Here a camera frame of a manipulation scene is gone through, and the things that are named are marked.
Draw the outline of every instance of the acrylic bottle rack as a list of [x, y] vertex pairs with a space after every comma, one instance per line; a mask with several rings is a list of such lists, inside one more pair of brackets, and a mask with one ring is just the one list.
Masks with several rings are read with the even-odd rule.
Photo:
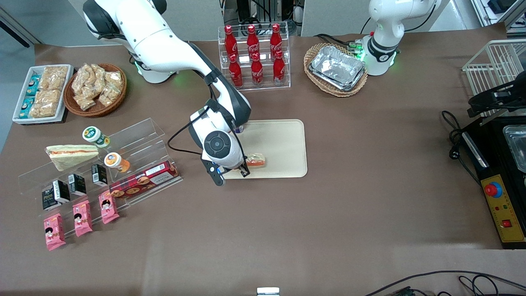
[[[290, 87], [289, 28], [287, 22], [277, 23], [281, 27], [281, 50], [283, 51], [283, 61], [285, 62], [285, 83], [279, 86], [274, 84], [274, 62], [270, 59], [270, 37], [272, 37], [272, 24], [275, 23], [254, 24], [256, 26], [256, 35], [259, 39], [259, 56], [263, 65], [263, 85], [261, 87], [255, 87], [252, 83], [251, 62], [247, 48], [248, 24], [232, 26], [232, 34], [236, 38], [239, 52], [238, 62], [243, 76], [243, 87], [239, 89], [240, 91]], [[218, 29], [218, 44], [221, 72], [230, 80], [230, 71], [228, 70], [230, 61], [225, 49], [225, 27], [219, 27]]]
[[[160, 138], [163, 135], [164, 132], [152, 119], [143, 120], [113, 135], [109, 135], [110, 145], [104, 149], [99, 149], [98, 157], [62, 172], [59, 172], [55, 165], [52, 162], [49, 162], [37, 169], [20, 175], [18, 177], [20, 193], [31, 199], [32, 204], [34, 205], [32, 213], [37, 216], [40, 224], [42, 224], [43, 220], [47, 217], [60, 213], [63, 219], [65, 237], [71, 236], [75, 233], [73, 219], [74, 204], [89, 200], [93, 224], [102, 220], [100, 206], [98, 204], [98, 196], [109, 190], [109, 186], [101, 187], [92, 182], [92, 165], [100, 164], [104, 166], [104, 157], [109, 152], [119, 153], [124, 159], [132, 164], [132, 171], [127, 173], [118, 173], [117, 170], [104, 166], [108, 174], [108, 185], [110, 185], [163, 161], [170, 161], [170, 163], [173, 163], [173, 159], [168, 156], [168, 151], [166, 150], [164, 142]], [[86, 182], [86, 195], [78, 196], [70, 194], [70, 202], [64, 203], [50, 211], [43, 210], [42, 191], [51, 188], [54, 180], [61, 180], [67, 184], [68, 176], [71, 174], [77, 174], [84, 178]], [[142, 194], [126, 199], [115, 199], [117, 210], [120, 212], [181, 180], [182, 178], [179, 176], [161, 183]]]

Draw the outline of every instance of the pink snack package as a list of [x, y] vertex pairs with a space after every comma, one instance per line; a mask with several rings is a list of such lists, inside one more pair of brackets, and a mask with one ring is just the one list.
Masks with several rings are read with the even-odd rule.
[[110, 194], [109, 190], [99, 195], [100, 214], [102, 215], [102, 222], [109, 223], [119, 217], [117, 213], [117, 205], [115, 198]]
[[75, 219], [75, 233], [77, 236], [93, 231], [89, 201], [79, 202], [73, 206], [73, 218]]
[[66, 244], [64, 241], [64, 229], [62, 227], [62, 217], [60, 214], [53, 215], [44, 220], [46, 232], [46, 246], [52, 251], [59, 246]]

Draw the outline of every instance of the sandwich wedge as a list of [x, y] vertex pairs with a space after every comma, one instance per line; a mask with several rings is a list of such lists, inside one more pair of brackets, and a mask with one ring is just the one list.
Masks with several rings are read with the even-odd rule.
[[98, 156], [93, 145], [55, 145], [46, 147], [46, 153], [59, 172]]

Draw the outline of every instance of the white robotic arm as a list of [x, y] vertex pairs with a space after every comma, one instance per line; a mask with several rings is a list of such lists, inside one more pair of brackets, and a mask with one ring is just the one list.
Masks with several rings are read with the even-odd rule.
[[216, 185], [224, 184], [222, 174], [230, 169], [239, 167], [248, 175], [233, 130], [248, 121], [250, 104], [197, 46], [177, 38], [160, 15], [163, 9], [165, 0], [87, 0], [83, 7], [92, 34], [123, 44], [147, 81], [159, 83], [176, 71], [194, 70], [219, 91], [216, 100], [210, 98], [191, 115], [190, 135], [203, 149], [201, 160]]
[[405, 28], [403, 19], [424, 16], [440, 6], [441, 0], [371, 0], [369, 14], [376, 21], [372, 36], [363, 38], [364, 59], [369, 75], [387, 72]]

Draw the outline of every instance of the brown table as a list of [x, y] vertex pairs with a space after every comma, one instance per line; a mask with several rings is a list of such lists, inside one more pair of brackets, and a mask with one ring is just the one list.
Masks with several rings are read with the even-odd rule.
[[[246, 97], [252, 120], [304, 122], [305, 177], [229, 180], [218, 188], [197, 156], [171, 152], [184, 181], [53, 252], [17, 187], [18, 175], [49, 161], [44, 147], [83, 144], [79, 135], [88, 125], [111, 134], [148, 117], [170, 136], [203, 106], [208, 89], [190, 71], [148, 84], [121, 46], [37, 45], [38, 65], [116, 64], [128, 75], [129, 90], [124, 104], [103, 118], [70, 114], [64, 124], [12, 126], [0, 156], [0, 289], [8, 295], [254, 295], [256, 287], [277, 286], [282, 295], [363, 295], [439, 269], [524, 282], [526, 251], [501, 250], [480, 188], [448, 158], [449, 130], [440, 120], [447, 109], [469, 122], [460, 68], [487, 41], [502, 38], [501, 25], [407, 34], [387, 74], [369, 77], [351, 98], [335, 98], [303, 72], [302, 57], [319, 40], [293, 37], [291, 89]], [[218, 62], [215, 42], [197, 45]], [[188, 133], [177, 146], [196, 149]], [[406, 284], [461, 291], [455, 275]], [[501, 285], [506, 291], [514, 290]]]

